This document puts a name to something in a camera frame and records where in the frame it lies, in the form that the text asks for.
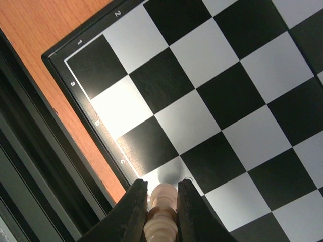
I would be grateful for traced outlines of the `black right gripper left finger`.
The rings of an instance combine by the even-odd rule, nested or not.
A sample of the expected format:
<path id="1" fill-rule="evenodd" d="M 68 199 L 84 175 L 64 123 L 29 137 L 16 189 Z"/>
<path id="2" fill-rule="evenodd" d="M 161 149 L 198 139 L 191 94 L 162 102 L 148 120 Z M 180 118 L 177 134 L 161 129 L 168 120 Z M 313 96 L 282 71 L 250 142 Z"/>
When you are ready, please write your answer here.
<path id="1" fill-rule="evenodd" d="M 147 185 L 137 179 L 110 213 L 89 232 L 81 242 L 144 241 L 143 227 L 147 216 Z"/>

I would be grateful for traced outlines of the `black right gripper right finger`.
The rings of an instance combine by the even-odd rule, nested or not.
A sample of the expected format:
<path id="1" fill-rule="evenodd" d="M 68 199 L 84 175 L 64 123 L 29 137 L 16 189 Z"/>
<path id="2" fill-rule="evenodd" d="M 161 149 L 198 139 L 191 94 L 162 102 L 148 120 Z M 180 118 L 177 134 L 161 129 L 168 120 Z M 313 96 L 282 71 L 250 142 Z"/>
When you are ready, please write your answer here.
<path id="1" fill-rule="evenodd" d="M 236 241 L 212 215 L 191 180 L 178 183 L 177 241 Z"/>

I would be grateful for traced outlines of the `white chess king piece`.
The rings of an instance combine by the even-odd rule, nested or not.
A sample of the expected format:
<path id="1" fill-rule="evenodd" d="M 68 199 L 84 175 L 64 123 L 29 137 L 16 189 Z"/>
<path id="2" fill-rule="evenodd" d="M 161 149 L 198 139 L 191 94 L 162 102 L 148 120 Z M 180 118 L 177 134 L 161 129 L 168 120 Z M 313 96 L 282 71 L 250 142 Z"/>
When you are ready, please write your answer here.
<path id="1" fill-rule="evenodd" d="M 178 235 L 177 189 L 171 184 L 159 184 L 150 195 L 150 211 L 143 228 L 147 242 L 175 242 Z"/>

